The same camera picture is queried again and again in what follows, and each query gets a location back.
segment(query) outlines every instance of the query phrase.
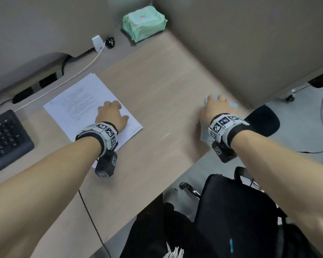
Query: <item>green tissue pack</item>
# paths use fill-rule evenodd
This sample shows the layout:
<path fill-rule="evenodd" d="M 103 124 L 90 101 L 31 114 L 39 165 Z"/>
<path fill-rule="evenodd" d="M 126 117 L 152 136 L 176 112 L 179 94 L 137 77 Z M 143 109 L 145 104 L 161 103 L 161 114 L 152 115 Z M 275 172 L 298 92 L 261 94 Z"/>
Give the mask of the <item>green tissue pack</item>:
<path fill-rule="evenodd" d="M 167 20 L 153 6 L 125 15 L 122 28 L 136 43 L 165 29 Z"/>

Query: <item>cleaning cloth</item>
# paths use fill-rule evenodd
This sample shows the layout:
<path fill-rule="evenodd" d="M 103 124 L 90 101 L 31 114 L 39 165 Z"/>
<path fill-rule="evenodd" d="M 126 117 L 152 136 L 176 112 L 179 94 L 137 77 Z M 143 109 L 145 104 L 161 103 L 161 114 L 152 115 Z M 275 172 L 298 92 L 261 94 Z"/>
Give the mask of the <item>cleaning cloth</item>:
<path fill-rule="evenodd" d="M 217 100 L 219 97 L 219 95 L 214 95 L 214 99 Z M 204 99 L 204 106 L 203 108 L 205 108 L 205 106 L 207 105 L 207 98 Z M 231 108 L 236 108 L 238 107 L 238 104 L 235 102 L 231 102 Z M 210 136 L 208 134 L 208 126 L 204 123 L 201 122 L 201 136 L 200 136 L 200 140 L 202 142 L 206 142 L 206 143 L 213 143 L 214 142 L 214 138 L 212 136 Z"/>
<path fill-rule="evenodd" d="M 122 28 L 136 43 L 165 29 L 167 20 L 153 6 L 125 15 Z"/>

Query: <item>forearm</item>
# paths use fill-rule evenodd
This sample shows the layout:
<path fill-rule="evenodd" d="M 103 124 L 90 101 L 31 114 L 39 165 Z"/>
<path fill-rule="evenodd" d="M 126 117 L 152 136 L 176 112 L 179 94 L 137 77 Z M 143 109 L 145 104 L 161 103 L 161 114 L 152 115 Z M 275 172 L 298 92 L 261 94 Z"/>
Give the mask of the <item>forearm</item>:
<path fill-rule="evenodd" d="M 82 138 L 0 185 L 0 247 L 9 238 L 42 237 L 74 198 L 101 146 Z"/>
<path fill-rule="evenodd" d="M 323 165 L 248 130 L 238 133 L 231 147 L 258 184 L 323 252 Z"/>

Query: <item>paper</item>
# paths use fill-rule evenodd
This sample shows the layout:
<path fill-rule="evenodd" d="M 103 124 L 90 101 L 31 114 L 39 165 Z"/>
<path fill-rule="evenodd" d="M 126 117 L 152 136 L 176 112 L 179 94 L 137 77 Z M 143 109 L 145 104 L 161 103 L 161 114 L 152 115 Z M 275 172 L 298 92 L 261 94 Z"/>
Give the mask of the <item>paper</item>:
<path fill-rule="evenodd" d="M 90 73 L 44 105 L 44 108 L 68 138 L 75 141 L 76 135 L 84 127 L 95 122 L 98 107 L 103 106 L 105 101 L 114 100 L 118 99 L 95 74 Z M 142 129 L 140 123 L 121 105 L 121 115 L 128 115 L 129 120 L 126 128 L 117 136 L 119 143 L 116 150 Z"/>

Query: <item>black wristband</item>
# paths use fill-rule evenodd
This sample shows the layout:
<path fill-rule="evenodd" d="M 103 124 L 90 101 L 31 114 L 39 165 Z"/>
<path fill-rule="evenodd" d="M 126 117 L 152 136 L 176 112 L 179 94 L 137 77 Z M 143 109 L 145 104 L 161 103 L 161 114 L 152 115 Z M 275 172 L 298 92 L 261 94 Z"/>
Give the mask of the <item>black wristband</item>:
<path fill-rule="evenodd" d="M 209 123 L 209 125 L 211 125 L 211 124 L 213 123 L 213 121 L 214 121 L 215 119 L 217 119 L 218 117 L 220 117 L 222 114 L 229 114 L 229 113 L 221 113 L 221 114 L 219 114 L 219 115 L 216 115 L 215 117 L 213 117 L 213 119 L 212 119 L 212 121 Z"/>
<path fill-rule="evenodd" d="M 244 125 L 243 123 L 241 123 L 240 125 L 235 126 L 234 128 L 232 128 L 230 130 L 230 132 L 227 135 L 227 145 L 229 147 L 231 147 L 231 142 L 233 140 L 233 138 L 235 137 L 235 135 L 237 135 L 239 132 L 243 131 L 243 130 L 251 130 L 255 132 L 255 129 L 253 128 L 253 126 L 250 125 Z"/>
<path fill-rule="evenodd" d="M 107 122 L 107 121 L 102 121 L 103 123 L 107 123 L 108 125 L 113 126 L 113 128 L 116 130 L 117 134 L 119 134 L 119 131 L 117 130 L 116 126 L 113 123 Z"/>
<path fill-rule="evenodd" d="M 95 132 L 87 132 L 87 133 L 81 134 L 79 136 L 76 136 L 76 141 L 78 139 L 85 138 L 85 137 L 93 137 L 98 140 L 98 142 L 101 144 L 101 147 L 102 147 L 101 153 L 99 154 L 99 156 L 102 155 L 103 151 L 105 149 L 105 145 L 104 145 L 104 141 L 103 141 L 103 138 L 101 137 L 101 135 L 97 134 Z"/>

